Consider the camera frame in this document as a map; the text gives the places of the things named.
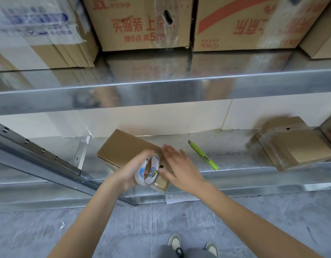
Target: sneaker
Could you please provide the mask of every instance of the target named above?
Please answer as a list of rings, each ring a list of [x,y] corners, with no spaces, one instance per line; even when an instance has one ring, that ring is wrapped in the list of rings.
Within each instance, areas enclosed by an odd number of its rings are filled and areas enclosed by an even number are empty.
[[[180,235],[174,234],[169,238],[168,241],[168,246],[170,246],[179,257],[184,257],[183,256],[183,251],[182,251],[182,241]]]
[[[217,246],[214,243],[208,242],[205,245],[204,250],[212,253],[215,257],[218,257],[218,248],[217,248]]]

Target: paper sheet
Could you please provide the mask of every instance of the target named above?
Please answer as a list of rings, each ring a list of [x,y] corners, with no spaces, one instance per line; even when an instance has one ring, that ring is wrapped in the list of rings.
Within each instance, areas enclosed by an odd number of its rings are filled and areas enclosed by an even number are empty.
[[[189,193],[176,193],[165,195],[167,205],[186,202],[186,201],[199,201],[200,199]]]

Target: metal rack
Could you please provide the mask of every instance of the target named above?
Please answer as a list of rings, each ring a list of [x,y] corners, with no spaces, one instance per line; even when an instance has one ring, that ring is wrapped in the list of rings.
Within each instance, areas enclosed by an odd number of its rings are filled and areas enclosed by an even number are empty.
[[[101,55],[94,69],[0,72],[0,115],[320,92],[331,92],[331,59],[313,61],[298,50],[129,51]],[[331,160],[279,173],[253,134],[211,130],[142,138],[184,149],[203,176],[231,196],[331,189]],[[84,206],[113,172],[96,155],[106,139],[29,141],[0,125],[0,212]],[[188,139],[219,170],[211,170]],[[168,193],[181,191],[171,186]],[[119,204],[161,201],[165,195],[137,186]]]

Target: shoelace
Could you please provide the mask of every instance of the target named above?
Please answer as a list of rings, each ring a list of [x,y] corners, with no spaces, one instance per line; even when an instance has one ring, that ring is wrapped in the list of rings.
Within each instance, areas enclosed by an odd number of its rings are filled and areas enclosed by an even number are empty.
[[[177,247],[175,252],[177,253],[177,255],[180,257],[180,258],[183,258],[184,255],[183,255],[183,251],[182,251],[182,248],[181,247]]]

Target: green utility knife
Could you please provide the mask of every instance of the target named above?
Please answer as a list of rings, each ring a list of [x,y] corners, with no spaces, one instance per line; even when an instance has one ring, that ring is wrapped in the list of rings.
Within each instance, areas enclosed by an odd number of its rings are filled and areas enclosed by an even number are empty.
[[[219,168],[218,168],[218,166],[212,161],[212,160],[210,160],[209,158],[208,158],[208,156],[206,156],[206,154],[204,153],[204,152],[202,152],[202,150],[196,145],[196,144],[194,144],[192,141],[190,141],[190,140],[188,140],[188,143],[189,143],[189,145],[196,151],[196,152],[198,152],[198,154],[200,155],[200,156],[202,156],[202,158],[204,159],[204,160],[206,160],[206,162],[214,169],[214,170],[218,170]]]

